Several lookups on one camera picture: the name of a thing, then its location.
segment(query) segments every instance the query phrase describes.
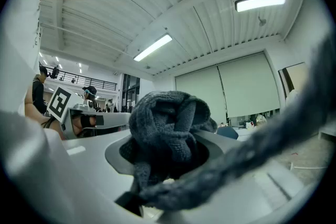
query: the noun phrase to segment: railing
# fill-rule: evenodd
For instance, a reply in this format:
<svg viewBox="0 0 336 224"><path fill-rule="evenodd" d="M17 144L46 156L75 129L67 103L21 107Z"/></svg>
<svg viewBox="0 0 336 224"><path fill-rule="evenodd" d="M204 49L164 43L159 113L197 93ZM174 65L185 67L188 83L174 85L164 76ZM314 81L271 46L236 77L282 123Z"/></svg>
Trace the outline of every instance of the railing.
<svg viewBox="0 0 336 224"><path fill-rule="evenodd" d="M46 67L48 70L48 77L52 78L53 69ZM78 84L80 86L94 86L95 88L106 89L115 91L117 84L113 82L103 81L99 79L88 78L73 74L70 72L59 71L57 78L55 80L65 81L73 84Z"/></svg>

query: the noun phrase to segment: roller blind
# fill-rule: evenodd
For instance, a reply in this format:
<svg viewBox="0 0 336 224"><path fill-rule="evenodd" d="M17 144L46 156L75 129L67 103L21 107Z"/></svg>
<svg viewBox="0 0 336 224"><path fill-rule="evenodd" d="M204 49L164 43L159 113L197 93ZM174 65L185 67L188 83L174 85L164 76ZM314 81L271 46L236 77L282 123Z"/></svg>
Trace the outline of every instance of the roller blind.
<svg viewBox="0 0 336 224"><path fill-rule="evenodd" d="M225 99L216 67L176 77L176 90L187 92L205 101L211 118L217 123L226 122Z"/></svg>
<svg viewBox="0 0 336 224"><path fill-rule="evenodd" d="M280 108L274 77L264 54L218 66L229 118Z"/></svg>

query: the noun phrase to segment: floor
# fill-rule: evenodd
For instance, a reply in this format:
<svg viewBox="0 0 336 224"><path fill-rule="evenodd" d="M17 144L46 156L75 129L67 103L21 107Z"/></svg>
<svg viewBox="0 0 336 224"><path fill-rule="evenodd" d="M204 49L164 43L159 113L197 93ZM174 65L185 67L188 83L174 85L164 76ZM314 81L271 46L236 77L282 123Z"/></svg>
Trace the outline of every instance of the floor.
<svg viewBox="0 0 336 224"><path fill-rule="evenodd" d="M336 137L322 134L312 136L304 143L291 147L275 157L288 169L293 167L327 167L336 146ZM297 169L291 171L305 184L318 181L326 169Z"/></svg>

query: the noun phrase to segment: black shirt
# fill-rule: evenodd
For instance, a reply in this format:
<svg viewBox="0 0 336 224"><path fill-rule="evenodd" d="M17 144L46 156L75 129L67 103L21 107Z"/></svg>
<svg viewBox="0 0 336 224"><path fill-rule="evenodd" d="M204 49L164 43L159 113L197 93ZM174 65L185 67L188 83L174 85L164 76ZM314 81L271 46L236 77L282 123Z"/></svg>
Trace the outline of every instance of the black shirt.
<svg viewBox="0 0 336 224"><path fill-rule="evenodd" d="M44 104L43 100L44 86L38 78L33 80L33 104L37 110L44 114L47 111L47 106Z"/></svg>

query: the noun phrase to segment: person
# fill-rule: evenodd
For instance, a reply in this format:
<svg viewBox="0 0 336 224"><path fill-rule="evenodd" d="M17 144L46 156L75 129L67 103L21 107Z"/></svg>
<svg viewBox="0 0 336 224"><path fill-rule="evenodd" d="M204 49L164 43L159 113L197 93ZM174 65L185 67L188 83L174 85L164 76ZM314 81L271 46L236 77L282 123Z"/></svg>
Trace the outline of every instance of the person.
<svg viewBox="0 0 336 224"><path fill-rule="evenodd" d="M96 109L98 107L96 102L96 93L97 90L94 86L83 87L84 90L84 100L92 101L93 108Z"/></svg>
<svg viewBox="0 0 336 224"><path fill-rule="evenodd" d="M58 65L57 65L52 70L51 78L52 79L57 79L58 74L59 74L59 69L58 69Z"/></svg>
<svg viewBox="0 0 336 224"><path fill-rule="evenodd" d="M47 69L44 66L40 66L40 75L37 75L33 80L33 104L42 115L47 111L47 106L43 100L43 84L47 78L47 73Z"/></svg>
<svg viewBox="0 0 336 224"><path fill-rule="evenodd" d="M18 112L30 119L43 124L48 120L33 104L31 80L39 74L38 55L40 50L41 30L39 23L40 0L8 0L2 9L0 18L0 91L6 92L1 97L1 110ZM8 76L7 70L19 70L16 78ZM80 118L73 119L75 134L82 131ZM89 122L95 126L96 119ZM53 121L50 129L59 133L60 123Z"/></svg>
<svg viewBox="0 0 336 224"><path fill-rule="evenodd" d="M118 109L117 109L117 104L114 104L114 109L113 109L113 112L114 112L114 113L117 113L117 112L118 112Z"/></svg>

